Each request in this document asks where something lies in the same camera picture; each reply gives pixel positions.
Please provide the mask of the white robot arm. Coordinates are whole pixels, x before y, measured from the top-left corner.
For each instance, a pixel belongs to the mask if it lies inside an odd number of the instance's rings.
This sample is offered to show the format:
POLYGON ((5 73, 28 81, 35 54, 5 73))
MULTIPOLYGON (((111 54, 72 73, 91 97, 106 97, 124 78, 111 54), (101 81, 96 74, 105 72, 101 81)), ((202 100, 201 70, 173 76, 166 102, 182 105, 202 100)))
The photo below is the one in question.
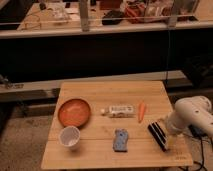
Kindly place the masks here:
POLYGON ((166 147, 170 149, 174 139, 189 125, 201 129, 208 136, 213 137, 212 103, 205 96, 181 98, 175 102, 174 109, 165 120, 167 133, 166 147))

